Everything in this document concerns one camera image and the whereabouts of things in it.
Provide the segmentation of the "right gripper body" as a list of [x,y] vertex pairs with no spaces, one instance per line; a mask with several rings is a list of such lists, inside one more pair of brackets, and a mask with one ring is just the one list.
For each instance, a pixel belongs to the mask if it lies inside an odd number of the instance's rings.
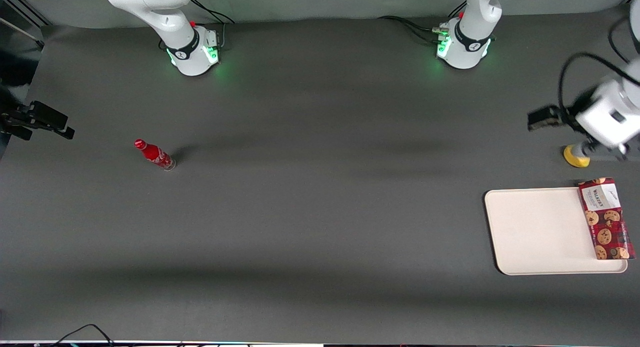
[[0,125],[1,130],[22,129],[22,127],[11,124],[6,116],[16,117],[22,112],[22,103],[3,84],[0,85]]

